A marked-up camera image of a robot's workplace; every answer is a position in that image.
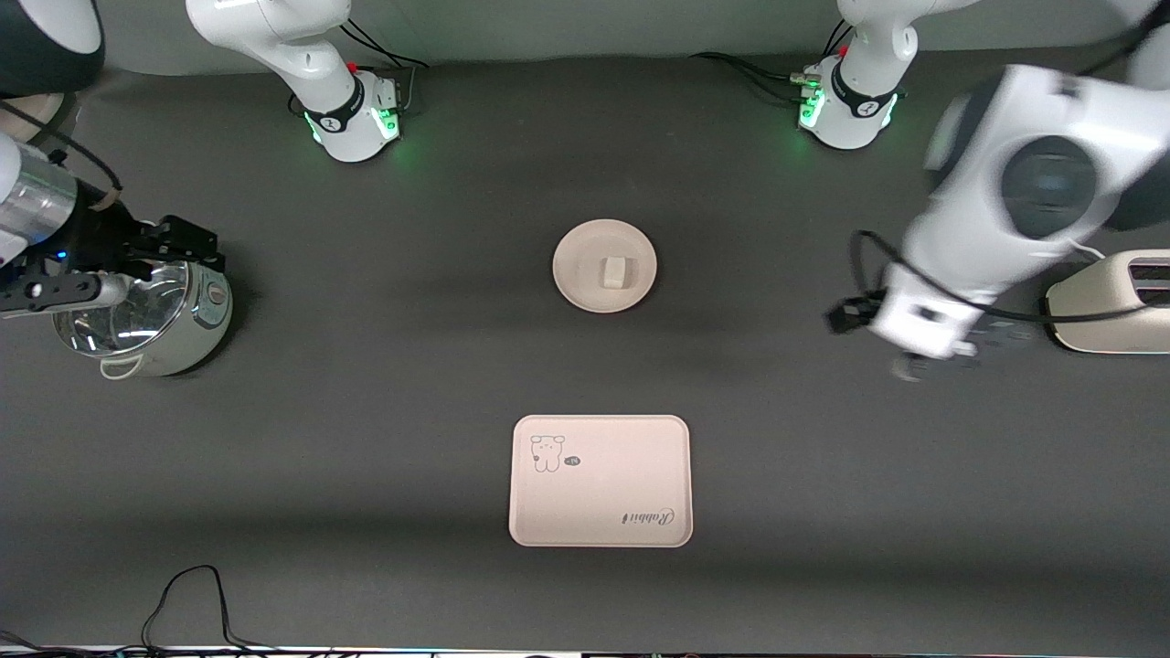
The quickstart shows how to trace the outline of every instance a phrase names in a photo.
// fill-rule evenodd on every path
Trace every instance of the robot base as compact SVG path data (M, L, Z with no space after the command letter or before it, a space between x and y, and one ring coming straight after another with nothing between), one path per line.
M831 55L820 63L805 67L806 74L820 76L821 85L813 96L805 101L801 107L797 126L807 130L817 136L828 146L852 151L868 145L883 128L889 125L890 112L897 103L897 96L886 104L885 108L873 103L873 115L867 118L853 116L853 110L848 103L842 101L833 85L828 82L832 78L833 68L841 59Z
M393 80L385 80L370 71L358 71L353 77L365 88L365 103L345 130L329 132L305 115L312 138L325 148L336 160L359 163L378 155L400 133L398 91Z

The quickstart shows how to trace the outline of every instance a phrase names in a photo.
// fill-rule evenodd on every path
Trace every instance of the gray table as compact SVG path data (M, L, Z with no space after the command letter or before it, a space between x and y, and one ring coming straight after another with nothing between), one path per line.
M1041 340L914 385L894 348L820 317L851 292L849 231L896 239L924 207L955 94L1007 61L1086 59L923 56L855 153L711 62L445 66L405 138L352 166L276 76L109 80L77 135L136 213L220 233L240 322L202 369L117 384L47 320L4 323L0 623L128 642L207 561L236 631L281 644L1166 654L1164 359ZM598 217L662 262L614 317L549 275ZM516 546L528 413L683 417L690 543ZM159 642L215 640L209 578L172 605Z

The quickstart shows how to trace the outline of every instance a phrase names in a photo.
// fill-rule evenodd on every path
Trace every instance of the cable connector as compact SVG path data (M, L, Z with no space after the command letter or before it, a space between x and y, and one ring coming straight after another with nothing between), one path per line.
M790 73L789 83L798 87L820 88L820 74L817 73Z
M832 334L840 336L868 325L878 316L879 308L881 308L879 295L849 297L830 309L825 314L825 322Z

